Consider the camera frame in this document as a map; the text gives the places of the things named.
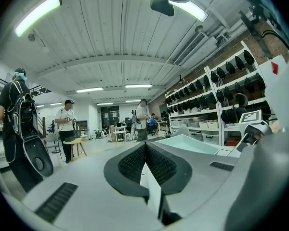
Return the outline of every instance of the fluorescent light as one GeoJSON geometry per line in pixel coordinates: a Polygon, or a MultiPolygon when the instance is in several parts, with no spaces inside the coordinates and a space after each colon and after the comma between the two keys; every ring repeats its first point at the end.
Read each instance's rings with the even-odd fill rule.
{"type": "Polygon", "coordinates": [[[169,1],[174,6],[177,6],[180,9],[183,9],[184,11],[190,13],[192,16],[196,17],[201,22],[204,22],[205,19],[208,17],[208,14],[205,13],[201,8],[199,8],[197,5],[195,5],[193,2],[185,2],[185,3],[178,3],[169,1]]]}
{"type": "Polygon", "coordinates": [[[94,91],[94,90],[103,90],[103,88],[96,87],[96,88],[82,89],[82,90],[77,90],[76,92],[89,92],[89,91],[94,91]]]}
{"type": "Polygon", "coordinates": [[[127,100],[125,101],[126,103],[135,103],[135,102],[140,102],[140,100],[127,100]]]}
{"type": "Polygon", "coordinates": [[[33,23],[40,19],[43,15],[49,11],[57,8],[61,5],[61,0],[46,0],[33,11],[31,11],[15,29],[15,33],[20,37],[33,23]]]}
{"type": "Polygon", "coordinates": [[[97,105],[112,105],[114,103],[98,103],[97,105]]]}
{"type": "Polygon", "coordinates": [[[126,88],[150,88],[152,85],[125,85],[126,88]]]}

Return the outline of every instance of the white shelving unit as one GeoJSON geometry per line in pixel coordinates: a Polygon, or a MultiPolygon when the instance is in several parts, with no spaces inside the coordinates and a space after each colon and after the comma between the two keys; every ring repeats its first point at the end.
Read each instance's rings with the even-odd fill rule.
{"type": "MultiPolygon", "coordinates": [[[[200,98],[201,96],[207,96],[209,95],[210,93],[213,93],[217,103],[216,103],[216,109],[211,109],[211,110],[203,110],[203,111],[199,111],[199,112],[195,112],[195,113],[189,113],[189,114],[181,114],[181,115],[173,115],[173,114],[170,114],[170,128],[171,128],[171,131],[174,132],[176,131],[178,128],[176,128],[175,126],[172,126],[171,125],[171,120],[174,120],[174,119],[182,119],[182,118],[190,118],[190,117],[197,117],[198,115],[202,115],[202,114],[208,114],[208,113],[212,113],[212,112],[216,112],[217,113],[217,120],[218,120],[218,127],[219,128],[193,128],[193,127],[188,127],[190,131],[213,131],[213,132],[218,132],[219,133],[219,145],[218,146],[222,146],[223,145],[223,142],[224,142],[224,139],[225,139],[225,133],[227,132],[239,132],[240,129],[239,127],[230,127],[230,128],[226,128],[225,127],[225,124],[224,122],[222,121],[221,119],[221,114],[222,114],[222,111],[223,110],[227,110],[227,109],[231,109],[233,106],[227,106],[227,107],[222,107],[222,104],[217,100],[217,97],[216,97],[216,92],[217,90],[223,90],[225,87],[228,87],[229,89],[232,89],[234,88],[235,86],[235,83],[239,83],[240,85],[243,85],[244,84],[244,81],[246,78],[249,78],[251,81],[254,80],[255,76],[256,76],[256,73],[259,73],[262,77],[262,73],[259,69],[259,66],[257,64],[257,62],[255,61],[255,63],[253,64],[253,71],[250,72],[250,73],[246,73],[244,76],[238,78],[238,79],[235,79],[229,83],[226,83],[226,84],[223,84],[219,87],[216,86],[215,83],[213,83],[211,81],[211,77],[210,77],[210,74],[211,74],[211,71],[216,71],[216,69],[219,67],[219,68],[222,68],[224,70],[225,73],[227,73],[227,70],[225,68],[225,65],[226,65],[226,62],[230,62],[232,63],[232,65],[236,68],[236,62],[235,62],[235,56],[238,56],[240,57],[240,59],[246,63],[245,59],[244,59],[244,50],[247,50],[250,52],[250,50],[248,49],[248,47],[246,46],[246,44],[242,41],[241,44],[243,45],[243,49],[239,50],[237,53],[235,53],[234,55],[232,55],[231,57],[229,57],[227,60],[223,61],[221,64],[217,65],[216,67],[214,67],[213,69],[210,69],[208,66],[206,66],[204,68],[205,70],[205,73],[202,74],[200,77],[196,78],[195,80],[193,80],[192,82],[188,83],[187,85],[181,87],[180,89],[176,90],[175,92],[172,92],[168,95],[166,95],[166,98],[168,98],[169,96],[173,95],[174,93],[176,92],[179,92],[180,90],[183,90],[185,87],[188,87],[190,86],[191,83],[195,83],[198,79],[199,80],[202,80],[203,77],[205,75],[208,76],[208,79],[209,79],[209,82],[210,82],[210,87],[211,87],[211,90],[205,92],[205,93],[202,93],[200,95],[197,95],[195,97],[192,97],[192,98],[189,98],[187,100],[184,100],[184,101],[180,101],[180,102],[177,102],[177,103],[173,103],[171,105],[167,105],[168,107],[173,107],[175,105],[178,105],[178,104],[182,104],[184,102],[187,102],[187,101],[190,101],[190,100],[193,100],[195,98],[200,98]]],[[[263,97],[263,98],[259,98],[259,99],[256,99],[256,100],[252,100],[252,101],[249,101],[248,105],[251,105],[251,104],[256,104],[256,103],[261,103],[261,102],[264,102],[266,101],[266,98],[263,97]]]]}

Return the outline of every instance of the blue face mask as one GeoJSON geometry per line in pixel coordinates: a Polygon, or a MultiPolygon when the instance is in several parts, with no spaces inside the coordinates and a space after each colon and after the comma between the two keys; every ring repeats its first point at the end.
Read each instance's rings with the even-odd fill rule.
{"type": "Polygon", "coordinates": [[[19,73],[19,72],[15,72],[14,75],[16,75],[16,77],[20,77],[21,79],[23,79],[24,81],[26,81],[28,78],[24,75],[24,73],[19,73]]]}

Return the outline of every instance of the wooden stool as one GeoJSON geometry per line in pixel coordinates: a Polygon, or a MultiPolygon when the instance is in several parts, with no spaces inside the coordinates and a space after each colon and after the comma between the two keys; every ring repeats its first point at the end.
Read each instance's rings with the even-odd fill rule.
{"type": "Polygon", "coordinates": [[[73,144],[76,144],[77,146],[77,156],[79,156],[79,149],[78,149],[78,144],[80,144],[80,147],[82,148],[83,152],[86,154],[83,146],[82,146],[82,142],[87,142],[88,140],[82,140],[81,138],[77,138],[77,139],[74,139],[73,141],[71,142],[66,142],[64,141],[63,144],[70,144],[71,145],[71,160],[73,161],[73,144]]]}

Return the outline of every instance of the air vent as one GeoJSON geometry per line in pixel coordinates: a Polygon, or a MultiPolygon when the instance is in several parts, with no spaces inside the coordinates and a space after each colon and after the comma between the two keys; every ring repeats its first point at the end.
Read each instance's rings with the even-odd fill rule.
{"type": "Polygon", "coordinates": [[[216,167],[222,170],[227,170],[227,171],[232,171],[234,166],[233,165],[229,165],[229,164],[223,164],[223,163],[219,163],[219,162],[212,162],[210,164],[210,166],[212,167],[216,167]]]}
{"type": "Polygon", "coordinates": [[[188,56],[195,52],[205,41],[208,40],[208,36],[203,32],[199,32],[195,38],[192,38],[187,45],[180,51],[175,57],[174,64],[180,66],[188,58],[188,56]]]}
{"type": "Polygon", "coordinates": [[[67,204],[77,185],[63,183],[37,210],[36,214],[49,223],[57,218],[63,207],[67,204]]]}

